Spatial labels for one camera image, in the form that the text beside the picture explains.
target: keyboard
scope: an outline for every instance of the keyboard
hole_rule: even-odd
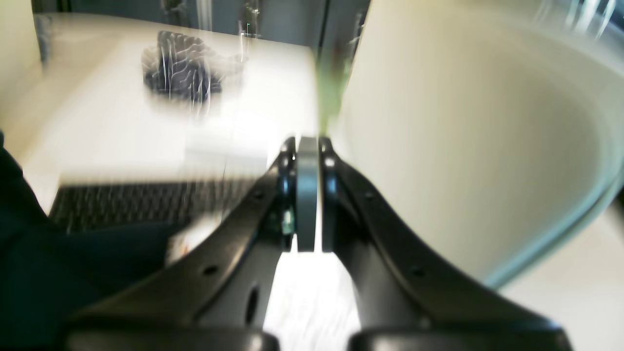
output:
[[[67,234],[127,224],[186,223],[206,214],[225,218],[255,181],[64,185],[49,217]]]

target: desk surface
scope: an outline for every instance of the desk surface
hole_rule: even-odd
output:
[[[270,162],[288,136],[316,134],[310,48],[253,42],[240,77],[226,78],[209,110],[196,111],[144,86],[141,55],[156,46],[161,30],[199,37],[223,57],[240,54],[237,36],[117,17],[52,15],[52,59],[3,126],[6,147],[45,211],[65,177],[170,176],[188,164],[200,167],[197,159],[212,161],[202,172],[222,175],[236,151],[254,151]],[[214,153],[221,158],[207,155]]]

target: white desk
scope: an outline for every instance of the white desk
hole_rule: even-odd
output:
[[[241,87],[228,90],[226,79],[210,110],[196,116],[148,91],[143,50],[166,30],[199,37],[229,57],[240,53],[239,37],[109,16],[52,17],[52,61],[3,126],[6,147],[45,211],[64,177],[170,176],[197,158],[190,155],[215,149],[223,155],[251,149],[270,162],[288,136],[317,132],[307,47],[252,43]],[[211,159],[210,172],[222,175],[226,158],[216,165]]]

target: black keyboard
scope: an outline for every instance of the black keyboard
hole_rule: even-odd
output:
[[[225,218],[256,179],[62,186],[50,219],[68,234],[119,225]]]

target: screw hole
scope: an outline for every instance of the screw hole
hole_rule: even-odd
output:
[[[218,270],[218,267],[216,265],[211,265],[209,267],[204,268],[202,273],[204,275],[212,275],[216,273],[217,270]]]
[[[415,276],[415,277],[424,277],[425,276],[425,271],[424,269],[418,267],[417,265],[413,265],[410,269],[409,272]]]
[[[249,299],[247,300],[247,310],[245,311],[245,324],[250,325],[256,315],[258,308],[258,286],[251,288]]]

